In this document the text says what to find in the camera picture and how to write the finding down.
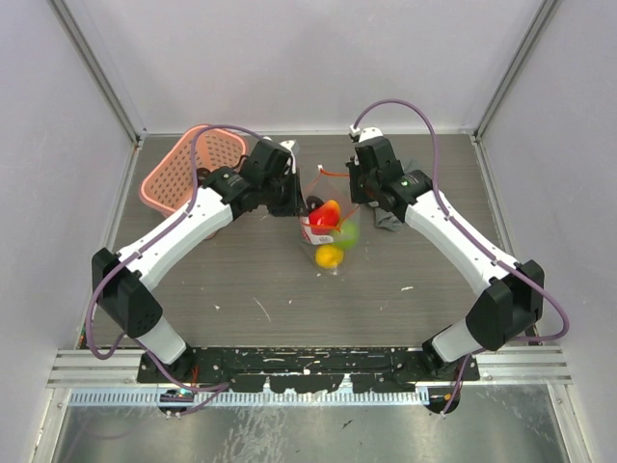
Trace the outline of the dark purple mangosteen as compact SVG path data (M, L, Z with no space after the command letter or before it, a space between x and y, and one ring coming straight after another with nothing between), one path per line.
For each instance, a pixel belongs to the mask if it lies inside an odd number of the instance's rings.
M314 195L308 196L306 202L309 211L314 211L324 205L324 201Z

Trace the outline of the red yellow mango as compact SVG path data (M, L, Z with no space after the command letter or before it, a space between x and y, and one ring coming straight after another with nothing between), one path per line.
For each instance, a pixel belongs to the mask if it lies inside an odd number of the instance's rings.
M328 200L308 215L308 223L313 232L327 233L338 226L340 218L341 209L338 202Z

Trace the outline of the green apple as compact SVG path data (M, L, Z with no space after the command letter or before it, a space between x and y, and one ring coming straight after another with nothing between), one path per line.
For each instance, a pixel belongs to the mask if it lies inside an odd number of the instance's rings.
M333 244L342 250L354 248L360 238L359 226L351 220L344 221L338 230L333 230L331 233Z

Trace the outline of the clear zip top bag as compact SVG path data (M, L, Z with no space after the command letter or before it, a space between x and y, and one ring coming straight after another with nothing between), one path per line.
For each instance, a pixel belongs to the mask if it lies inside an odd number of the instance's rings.
M350 267L361 237L361 210L351 199L350 176L318 165L302 193L307 212L299 219L301 246L319 273L339 276Z

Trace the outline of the yellow pear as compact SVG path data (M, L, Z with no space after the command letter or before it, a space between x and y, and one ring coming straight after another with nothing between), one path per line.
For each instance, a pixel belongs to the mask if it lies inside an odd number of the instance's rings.
M334 244L323 244L316 248L315 263L323 269L335 269L344 260L344 251Z

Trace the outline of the pink plastic basket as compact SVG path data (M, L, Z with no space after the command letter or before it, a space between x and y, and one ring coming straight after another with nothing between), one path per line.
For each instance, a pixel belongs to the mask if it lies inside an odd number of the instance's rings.
M187 130L139 187L141 201L165 218L191 199L193 167L209 172L225 166L238 169L242 156L248 153L247 143L242 137L227 129L217 128L207 130L198 137L195 154L192 155L194 138L206 127L207 124L200 124Z

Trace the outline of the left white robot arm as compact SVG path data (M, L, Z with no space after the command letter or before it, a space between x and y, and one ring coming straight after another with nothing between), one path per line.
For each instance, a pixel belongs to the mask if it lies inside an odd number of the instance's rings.
M154 355L172 382L187 379L194 349L171 326L153 290L199 243L246 212L265 206L278 217L301 215L304 202L295 140L256 142L240 168L198 171L196 197L140 240L92 260L94 300L129 338Z

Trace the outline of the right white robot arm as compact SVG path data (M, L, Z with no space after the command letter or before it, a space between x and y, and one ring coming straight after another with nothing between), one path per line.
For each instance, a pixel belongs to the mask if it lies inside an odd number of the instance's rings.
M380 131L353 138L346 166L355 204L376 204L427 238L463 275L477 299L466 316L422 345L428 376L443 380L457 361L480 349L499 350L543 314L545 273L519 263L472 227L421 170L405 172Z

